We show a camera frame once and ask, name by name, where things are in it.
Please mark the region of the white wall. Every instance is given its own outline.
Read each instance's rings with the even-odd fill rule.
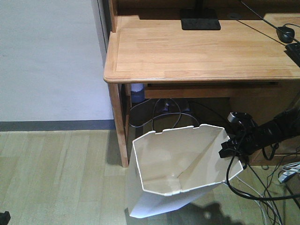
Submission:
[[[113,119],[90,0],[0,1],[0,121]]]

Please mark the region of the desk top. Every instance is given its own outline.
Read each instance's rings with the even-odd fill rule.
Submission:
[[[274,28],[251,17],[229,20],[227,13],[218,13],[219,31],[182,30],[180,20],[172,16],[178,15],[174,10],[135,10],[119,15],[116,33],[110,34],[104,80],[179,83],[300,79],[300,68],[284,52],[285,45],[279,42]],[[264,15],[276,26],[300,24],[300,13]],[[300,30],[293,29],[300,39]]]

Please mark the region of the keyboard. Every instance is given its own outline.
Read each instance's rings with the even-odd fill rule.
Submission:
[[[291,43],[285,46],[286,54],[300,67],[300,44]]]

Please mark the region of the black monitor stand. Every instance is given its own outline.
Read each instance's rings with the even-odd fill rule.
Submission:
[[[183,30],[221,29],[215,10],[203,8],[203,0],[196,0],[194,9],[181,9],[180,19]]]

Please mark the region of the white wastebasket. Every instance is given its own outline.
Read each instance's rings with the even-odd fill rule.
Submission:
[[[223,127],[207,124],[150,131],[135,139],[126,177],[129,215],[177,210],[224,182],[231,158],[218,152],[227,140]],[[230,179],[242,170],[235,159]]]

